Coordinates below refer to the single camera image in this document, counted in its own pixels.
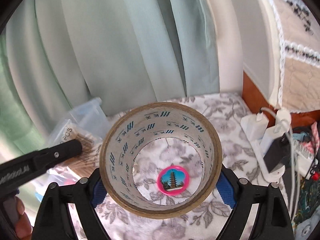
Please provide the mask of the person's hand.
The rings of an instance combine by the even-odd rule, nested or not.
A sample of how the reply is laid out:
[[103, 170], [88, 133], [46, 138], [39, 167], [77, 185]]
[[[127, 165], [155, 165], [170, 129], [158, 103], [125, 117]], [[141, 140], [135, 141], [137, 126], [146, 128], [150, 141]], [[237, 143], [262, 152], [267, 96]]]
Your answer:
[[21, 240], [31, 240], [33, 227], [31, 226], [28, 215], [25, 213], [25, 207], [20, 198], [15, 197], [16, 208], [19, 214], [19, 219], [15, 224], [15, 232], [18, 239]]

